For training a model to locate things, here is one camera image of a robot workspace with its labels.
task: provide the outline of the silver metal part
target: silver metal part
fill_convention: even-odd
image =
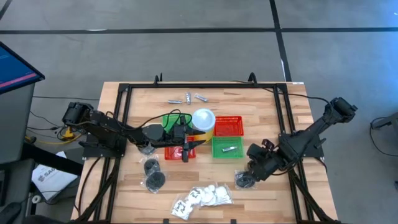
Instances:
[[[168,103],[181,104],[181,100],[168,100]]]
[[[185,93],[185,96],[187,97],[187,104],[191,104],[191,93]]]
[[[202,100],[202,101],[204,101],[204,102],[206,102],[207,103],[207,98],[205,98],[204,96],[202,96],[202,95],[199,95],[198,93],[196,93],[195,94],[195,98],[198,98],[199,100]]]
[[[232,151],[232,150],[235,150],[237,148],[238,148],[237,146],[225,147],[225,148],[223,148],[223,152]]]

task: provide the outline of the black round part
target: black round part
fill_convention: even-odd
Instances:
[[[235,175],[236,185],[241,188],[250,188],[252,187],[256,181],[252,176],[250,176],[247,172],[240,172]]]
[[[157,192],[166,182],[166,176],[162,172],[154,172],[148,176],[145,186],[151,192]]]
[[[145,175],[149,175],[151,172],[160,171],[159,162],[156,159],[148,159],[144,164]]]

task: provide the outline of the table leg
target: table leg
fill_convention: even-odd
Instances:
[[[83,165],[57,156],[29,143],[24,143],[21,159],[33,159],[36,163],[53,167],[70,174],[81,175]]]

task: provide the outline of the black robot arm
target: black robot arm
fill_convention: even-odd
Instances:
[[[184,162],[188,162],[190,149],[205,142],[187,142],[186,135],[204,134],[204,132],[190,128],[184,116],[180,117],[180,124],[175,123],[167,133],[161,124],[134,128],[122,124],[101,111],[94,110],[90,104],[70,103],[62,121],[65,125],[86,131],[96,138],[97,141],[94,142],[80,142],[83,147],[113,150],[120,145],[121,141],[128,139],[143,154],[152,154],[159,147],[182,146]]]
[[[336,123],[350,122],[357,107],[350,105],[343,98],[335,98],[325,106],[323,116],[317,119],[304,131],[293,134],[280,134],[276,147],[264,139],[264,147],[252,144],[247,152],[251,159],[248,163],[248,174],[255,180],[266,180],[277,169],[291,169],[302,159],[304,152],[310,148],[319,148],[326,139],[319,141],[318,135]]]

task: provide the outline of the yellow cable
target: yellow cable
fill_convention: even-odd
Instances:
[[[80,138],[81,136],[82,136],[82,134],[79,134],[78,136],[74,137],[73,139],[71,139],[71,140],[68,140],[68,141],[65,141],[65,142],[47,142],[47,141],[40,141],[40,140],[37,140],[37,142],[40,142],[40,143],[43,143],[43,144],[55,144],[55,145],[62,145],[62,144],[68,144],[68,143],[71,143],[71,142],[73,142],[74,140],[76,140],[76,139]]]

